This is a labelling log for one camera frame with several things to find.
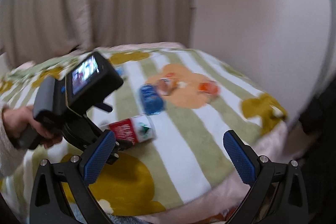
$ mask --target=blue gripper pad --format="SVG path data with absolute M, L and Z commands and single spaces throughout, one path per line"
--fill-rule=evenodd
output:
M 231 135 L 230 131 L 226 131 L 226 133 L 224 133 L 223 145 L 241 180 L 245 184 L 253 185 L 257 178 L 255 166 L 235 140 L 233 135 Z
M 105 138 L 100 142 L 91 158 L 87 161 L 83 169 L 83 180 L 86 186 L 96 182 L 104 164 L 109 158 L 114 146 L 116 144 L 116 137 L 110 131 Z

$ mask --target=hand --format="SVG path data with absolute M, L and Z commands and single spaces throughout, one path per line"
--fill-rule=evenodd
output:
M 30 124 L 45 139 L 41 142 L 44 148 L 50 148 L 61 142 L 62 135 L 55 135 L 46 130 L 41 123 L 33 118 L 33 106 L 20 107 L 18 109 L 5 108 L 2 111 L 2 121 L 9 138 L 19 138 L 22 132 Z

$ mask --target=blue can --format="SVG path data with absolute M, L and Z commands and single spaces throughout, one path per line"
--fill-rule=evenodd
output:
M 159 114 L 164 109 L 164 101 L 156 92 L 155 86 L 144 84 L 140 87 L 139 94 L 147 115 Z
M 122 66 L 116 66 L 114 69 L 122 79 L 126 78 L 125 70 Z

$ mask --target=white sleeve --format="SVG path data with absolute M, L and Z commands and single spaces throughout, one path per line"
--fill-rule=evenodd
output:
M 10 142 L 2 122 L 2 110 L 6 104 L 0 101 L 0 179 L 12 175 L 22 163 L 27 150 L 17 150 Z

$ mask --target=person's arm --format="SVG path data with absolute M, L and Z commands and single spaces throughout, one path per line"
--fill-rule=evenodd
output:
M 18 138 L 28 124 L 47 139 L 43 142 L 45 148 L 62 140 L 62 136 L 54 137 L 33 119 L 32 106 L 10 109 L 0 101 L 0 179 L 13 174 L 21 164 L 27 150 L 15 149 L 9 138 Z

